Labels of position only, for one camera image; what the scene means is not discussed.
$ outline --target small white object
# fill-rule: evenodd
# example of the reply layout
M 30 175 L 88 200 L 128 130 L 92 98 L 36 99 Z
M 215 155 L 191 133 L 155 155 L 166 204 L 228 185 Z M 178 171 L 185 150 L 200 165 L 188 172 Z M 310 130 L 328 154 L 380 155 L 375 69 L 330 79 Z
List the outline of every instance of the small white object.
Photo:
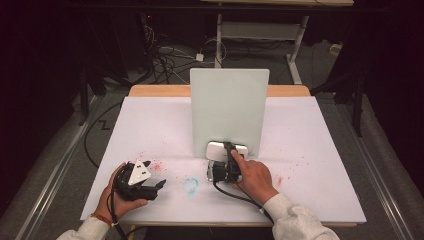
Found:
M 203 62 L 203 58 L 204 58 L 203 54 L 201 53 L 196 54 L 196 61 Z
M 237 144 L 235 144 L 235 146 L 239 154 L 243 156 L 247 156 L 247 154 L 249 153 L 247 147 L 243 145 L 237 145 Z M 227 162 L 228 161 L 227 149 L 225 149 L 224 143 L 209 142 L 206 148 L 206 158 L 209 160 L 218 161 L 218 162 Z
M 146 166 L 144 166 L 143 162 L 139 159 L 134 164 L 133 172 L 131 173 L 130 180 L 128 181 L 128 185 L 134 185 L 141 181 L 148 179 L 152 174 L 147 170 Z

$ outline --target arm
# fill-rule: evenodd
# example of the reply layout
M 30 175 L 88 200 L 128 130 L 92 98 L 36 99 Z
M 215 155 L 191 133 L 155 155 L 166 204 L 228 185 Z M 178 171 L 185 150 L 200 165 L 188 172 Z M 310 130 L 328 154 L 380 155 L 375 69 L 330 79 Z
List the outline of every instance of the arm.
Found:
M 63 233 L 58 240 L 71 240 L 71 239 L 104 239 L 109 229 L 112 227 L 112 215 L 109 212 L 108 206 L 110 207 L 110 198 L 109 195 L 112 191 L 113 181 L 115 175 L 118 171 L 125 166 L 125 163 L 121 164 L 113 173 L 109 179 L 109 184 L 103 190 L 102 195 L 99 199 L 99 204 L 97 205 L 96 211 L 89 216 L 78 231 L 69 230 Z M 123 200 L 117 193 L 114 195 L 114 207 L 115 214 L 118 219 L 122 218 L 127 212 L 134 210 L 139 207 L 147 205 L 146 199 L 137 199 L 135 201 L 129 202 Z
M 322 226 L 308 208 L 293 205 L 279 193 L 272 186 L 271 173 L 263 163 L 246 161 L 235 150 L 231 154 L 243 177 L 238 186 L 262 204 L 271 215 L 275 239 L 339 239 L 332 230 Z

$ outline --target hand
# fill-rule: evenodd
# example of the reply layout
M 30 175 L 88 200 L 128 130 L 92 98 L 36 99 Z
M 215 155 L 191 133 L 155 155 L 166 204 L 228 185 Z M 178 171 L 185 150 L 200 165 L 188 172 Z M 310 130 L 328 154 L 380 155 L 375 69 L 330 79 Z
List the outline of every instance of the hand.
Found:
M 100 196 L 99 204 L 97 205 L 95 214 L 99 214 L 107 219 L 112 221 L 112 215 L 110 214 L 108 207 L 110 209 L 111 203 L 110 203 L 110 193 L 112 190 L 113 180 L 115 179 L 115 175 L 118 173 L 118 171 L 125 166 L 125 163 L 121 164 L 110 177 L 109 184 L 106 186 L 106 188 L 103 190 L 102 195 Z M 118 218 L 122 218 L 127 212 L 134 210 L 139 207 L 143 207 L 147 205 L 146 199 L 137 199 L 134 201 L 125 201 L 123 200 L 119 194 L 115 192 L 114 194 L 114 205 L 115 205 L 115 214 Z
M 271 173 L 265 164 L 255 160 L 246 161 L 236 150 L 232 150 L 231 155 L 237 161 L 243 177 L 238 185 L 233 184 L 234 188 L 240 187 L 262 205 L 278 194 L 272 186 Z

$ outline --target red mark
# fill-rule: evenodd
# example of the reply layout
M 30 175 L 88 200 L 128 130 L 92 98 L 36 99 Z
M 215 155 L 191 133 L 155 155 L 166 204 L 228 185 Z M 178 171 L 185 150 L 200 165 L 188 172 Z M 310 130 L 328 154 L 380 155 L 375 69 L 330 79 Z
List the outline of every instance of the red mark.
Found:
M 155 162 L 155 163 L 153 163 L 152 166 L 151 166 L 151 168 L 153 170 L 155 170 L 156 172 L 162 171 L 162 162 Z
M 277 185 L 281 186 L 282 183 L 283 183 L 283 177 L 278 177 Z

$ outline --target handheld controller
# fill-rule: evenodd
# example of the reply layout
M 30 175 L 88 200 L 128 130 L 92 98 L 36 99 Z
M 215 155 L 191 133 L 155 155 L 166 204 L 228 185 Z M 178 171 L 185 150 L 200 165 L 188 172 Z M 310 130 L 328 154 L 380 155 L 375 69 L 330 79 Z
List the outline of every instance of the handheld controller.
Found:
M 137 161 L 135 164 L 128 162 L 127 165 L 118 172 L 115 181 L 114 187 L 116 192 L 126 201 L 134 201 L 136 199 L 146 199 L 146 200 L 155 200 L 158 196 L 158 191 L 163 188 L 165 185 L 166 179 L 159 181 L 157 183 L 152 183 L 148 181 L 150 177 L 150 173 L 148 173 L 146 167 L 150 165 L 150 161 L 139 162 Z M 136 176 L 141 181 L 137 182 L 137 180 L 133 179 L 133 172 L 140 171 L 140 175 Z
M 223 147 L 226 151 L 227 161 L 209 161 L 208 180 L 214 182 L 237 182 L 241 176 L 241 171 L 236 160 L 231 155 L 231 150 L 237 150 L 237 148 L 231 142 L 223 142 Z

